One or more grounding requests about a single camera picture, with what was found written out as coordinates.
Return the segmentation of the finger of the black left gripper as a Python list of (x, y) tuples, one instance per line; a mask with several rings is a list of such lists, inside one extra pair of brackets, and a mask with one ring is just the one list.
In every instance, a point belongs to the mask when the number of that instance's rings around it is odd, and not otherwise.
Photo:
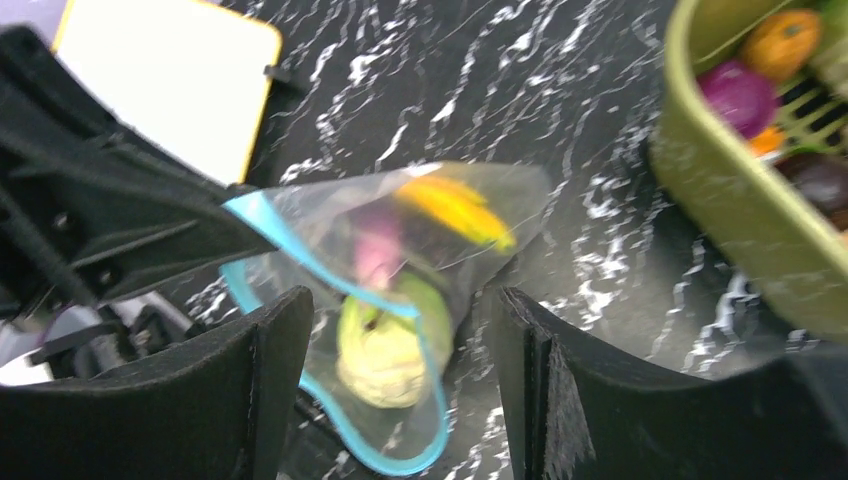
[(121, 122), (29, 25), (1, 29), (1, 308), (123, 300), (272, 244)]

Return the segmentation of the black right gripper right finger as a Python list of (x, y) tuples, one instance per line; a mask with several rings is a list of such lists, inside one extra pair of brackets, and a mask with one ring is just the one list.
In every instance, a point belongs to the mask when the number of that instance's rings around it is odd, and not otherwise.
[(514, 287), (493, 355), (518, 479), (843, 479), (847, 349), (826, 343), (720, 380), (638, 358)]

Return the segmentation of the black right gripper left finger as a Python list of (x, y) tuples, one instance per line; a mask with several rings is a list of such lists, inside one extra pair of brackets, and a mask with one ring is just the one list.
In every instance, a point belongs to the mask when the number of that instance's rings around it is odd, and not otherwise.
[(89, 379), (1, 389), (5, 479), (274, 479), (304, 366), (312, 293)]

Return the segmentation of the purple eggplant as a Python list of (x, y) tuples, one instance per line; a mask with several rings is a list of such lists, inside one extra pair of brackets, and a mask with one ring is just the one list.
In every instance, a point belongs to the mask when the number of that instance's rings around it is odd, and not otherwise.
[(369, 289), (389, 291), (404, 264), (403, 229), (397, 208), (374, 202), (351, 212), (353, 273)]

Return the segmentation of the clear zip bag blue zipper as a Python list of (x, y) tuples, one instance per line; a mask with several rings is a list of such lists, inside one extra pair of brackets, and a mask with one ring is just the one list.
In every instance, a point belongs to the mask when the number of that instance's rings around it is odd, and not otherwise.
[(269, 247), (220, 273), (246, 313), (311, 294), (300, 390), (362, 464), (415, 475), (449, 441), (473, 296), (539, 235), (553, 188), (537, 165), (436, 161), (241, 193), (224, 209)]

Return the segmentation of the yellow banana bunch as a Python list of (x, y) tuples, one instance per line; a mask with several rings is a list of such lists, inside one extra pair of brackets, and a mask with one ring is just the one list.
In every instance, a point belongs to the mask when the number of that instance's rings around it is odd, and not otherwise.
[(487, 198), (460, 180), (434, 175), (415, 177), (392, 196), (475, 245), (493, 247), (500, 253), (517, 248), (516, 237), (488, 207)]

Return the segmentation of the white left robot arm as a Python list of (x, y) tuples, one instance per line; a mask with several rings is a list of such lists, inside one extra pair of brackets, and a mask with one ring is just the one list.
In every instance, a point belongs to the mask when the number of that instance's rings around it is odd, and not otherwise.
[(115, 304), (267, 253), (225, 205), (244, 193), (166, 152), (97, 99), (29, 24), (1, 29), (1, 345), (5, 386), (92, 377), (197, 334)]

